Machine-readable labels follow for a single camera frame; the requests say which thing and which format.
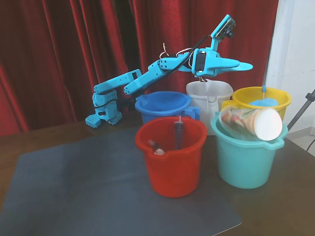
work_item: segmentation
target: red bucket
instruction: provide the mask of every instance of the red bucket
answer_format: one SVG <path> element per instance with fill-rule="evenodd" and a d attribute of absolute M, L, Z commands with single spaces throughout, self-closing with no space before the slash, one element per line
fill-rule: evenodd
<path fill-rule="evenodd" d="M 199 183 L 201 149 L 207 138 L 206 126 L 194 119 L 182 118 L 183 149 L 174 150 L 174 122 L 177 117 L 154 119 L 137 132 L 135 143 L 143 151 L 152 188 L 159 194 L 178 198 L 194 191 Z M 148 140 L 159 143 L 166 151 L 154 154 Z"/>

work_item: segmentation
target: gray mat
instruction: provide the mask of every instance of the gray mat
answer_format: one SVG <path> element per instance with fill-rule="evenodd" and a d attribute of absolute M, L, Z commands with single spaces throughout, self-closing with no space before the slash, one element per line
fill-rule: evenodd
<path fill-rule="evenodd" d="M 169 199 L 150 186 L 137 129 L 19 157 L 0 214 L 1 236 L 211 236 L 241 223 L 211 184 Z"/>

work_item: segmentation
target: paper cup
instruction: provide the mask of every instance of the paper cup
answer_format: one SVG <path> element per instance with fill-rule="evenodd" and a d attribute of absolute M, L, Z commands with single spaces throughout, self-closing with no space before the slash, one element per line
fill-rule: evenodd
<path fill-rule="evenodd" d="M 272 108 L 250 110 L 228 106 L 221 112 L 220 122 L 234 138 L 241 140 L 255 141 L 255 136 L 270 141 L 282 131 L 281 117 Z"/>

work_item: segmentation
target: blue bucket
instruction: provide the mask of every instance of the blue bucket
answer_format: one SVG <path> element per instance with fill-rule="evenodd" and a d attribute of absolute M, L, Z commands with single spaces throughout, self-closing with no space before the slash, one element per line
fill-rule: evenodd
<path fill-rule="evenodd" d="M 200 120 L 200 109 L 190 106 L 191 97 L 180 92 L 159 91 L 136 98 L 135 108 L 141 112 L 143 123 L 158 117 L 190 116 Z"/>
<path fill-rule="evenodd" d="M 283 124 L 280 136 L 272 141 L 243 141 L 231 138 L 219 121 L 211 120 L 217 136 L 218 169 L 221 178 L 238 188 L 258 188 L 269 177 L 276 150 L 284 146 L 288 129 Z"/>

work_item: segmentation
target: bucket rim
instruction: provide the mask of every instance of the bucket rim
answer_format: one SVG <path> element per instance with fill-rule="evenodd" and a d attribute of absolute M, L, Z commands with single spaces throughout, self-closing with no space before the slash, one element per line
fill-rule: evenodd
<path fill-rule="evenodd" d="M 286 137 L 288 133 L 287 126 L 282 122 L 282 132 L 281 134 L 274 139 L 274 143 L 271 144 L 267 141 L 245 141 L 245 140 L 238 140 L 234 139 L 232 137 L 229 137 L 222 132 L 220 132 L 217 128 L 217 121 L 219 120 L 219 113 L 216 114 L 214 118 L 211 120 L 211 128 L 212 131 L 216 134 L 216 136 L 229 144 L 232 144 L 234 146 L 240 147 L 240 148 L 266 148 L 268 150 L 276 150 L 279 148 L 282 148 L 284 146 L 284 138 Z"/>
<path fill-rule="evenodd" d="M 228 85 L 229 88 L 231 89 L 231 92 L 228 94 L 228 95 L 220 95 L 220 96 L 201 96 L 201 95 L 196 95 L 196 94 L 193 94 L 193 93 L 190 93 L 188 92 L 187 90 L 187 87 L 189 86 L 189 84 L 194 84 L 194 83 L 199 83 L 199 81 L 193 81 L 193 82 L 190 82 L 186 85 L 186 93 L 189 97 L 192 97 L 192 98 L 195 98 L 195 99 L 200 99 L 200 100 L 204 100 L 204 99 L 207 99 L 207 97 L 217 97 L 217 99 L 223 99 L 223 98 L 228 98 L 230 96 L 233 95 L 234 93 L 234 90 L 232 88 L 232 86 L 227 83 L 227 82 L 224 82 L 224 81 L 220 81 L 220 80 L 209 80 L 209 79 L 206 79 L 208 82 L 214 82 L 214 83 L 218 83 L 218 84 L 225 84 L 225 85 Z"/>
<path fill-rule="evenodd" d="M 256 88 L 260 88 L 262 89 L 262 86 L 254 86 L 254 87 L 245 87 L 245 88 L 240 88 L 238 90 L 236 90 L 235 92 L 233 92 L 233 95 L 232 95 L 232 99 L 238 103 L 239 105 L 241 105 L 242 107 L 246 107 L 246 108 L 249 108 L 249 109 L 261 109 L 261 107 L 259 106 L 254 106 L 254 105 L 250 105 L 248 103 L 245 103 L 245 102 L 241 102 L 240 100 L 238 100 L 236 98 L 237 96 L 237 93 L 241 92 L 241 91 L 244 91 L 244 90 L 248 90 L 248 89 L 256 89 Z M 287 102 L 286 103 L 283 103 L 281 105 L 278 105 L 278 106 L 273 106 L 273 107 L 270 107 L 270 108 L 273 108 L 275 109 L 276 111 L 279 111 L 279 110 L 282 110 L 283 108 L 286 108 L 288 105 L 290 105 L 291 101 L 292 101 L 292 98 L 290 96 L 290 94 L 286 91 L 283 91 L 283 90 L 280 90 L 280 89 L 276 89 L 276 88 L 266 88 L 267 90 L 274 90 L 274 91 L 280 91 L 281 93 L 284 93 L 286 96 L 287 96 Z"/>
<path fill-rule="evenodd" d="M 143 132 L 143 130 L 146 128 L 146 126 L 151 125 L 153 123 L 158 123 L 160 120 L 163 120 L 163 119 L 170 119 L 172 121 L 177 121 L 178 120 L 177 117 L 160 117 L 160 118 L 153 119 L 153 120 L 149 121 L 148 123 L 145 123 L 144 125 L 142 125 L 140 127 L 140 129 L 137 131 L 136 137 L 135 137 L 136 146 L 140 150 L 142 150 L 143 152 L 149 152 L 150 154 L 152 154 L 152 157 L 154 157 L 157 160 L 164 160 L 164 159 L 168 158 L 168 156 L 173 154 L 173 153 L 177 153 L 177 152 L 187 153 L 189 151 L 192 151 L 193 149 L 202 148 L 202 146 L 204 145 L 204 143 L 205 143 L 205 141 L 207 139 L 207 127 L 206 127 L 206 125 L 204 123 L 202 123 L 201 121 L 198 121 L 198 120 L 195 120 L 195 119 L 191 119 L 191 118 L 187 118 L 187 117 L 182 117 L 182 121 L 192 122 L 192 123 L 198 125 L 201 128 L 201 132 L 202 132 L 201 139 L 197 143 L 195 143 L 195 144 L 193 144 L 193 145 L 191 145 L 189 147 L 183 148 L 181 150 L 167 151 L 164 155 L 161 155 L 161 156 L 154 154 L 154 151 L 152 150 L 151 147 L 145 145 L 143 142 L 140 141 L 140 135 Z"/>
<path fill-rule="evenodd" d="M 176 108 L 176 109 L 173 109 L 173 110 L 168 110 L 168 111 L 150 111 L 150 110 L 144 109 L 143 107 L 140 106 L 140 100 L 141 100 L 142 97 L 150 96 L 151 94 L 159 94 L 159 93 L 176 93 L 176 94 L 182 95 L 187 100 L 186 100 L 186 103 L 183 106 L 181 106 L 179 108 Z M 191 97 L 189 97 L 187 94 L 184 94 L 182 92 L 156 91 L 156 92 L 152 92 L 152 93 L 149 93 L 149 94 L 143 94 L 143 95 L 140 95 L 139 97 L 137 97 L 136 98 L 136 103 L 135 103 L 134 106 L 135 106 L 137 111 L 139 111 L 141 113 L 144 113 L 144 114 L 147 114 L 147 115 L 152 115 L 152 116 L 170 116 L 170 115 L 178 113 L 179 111 L 185 110 L 186 108 L 188 108 L 190 106 L 190 104 L 191 104 Z"/>

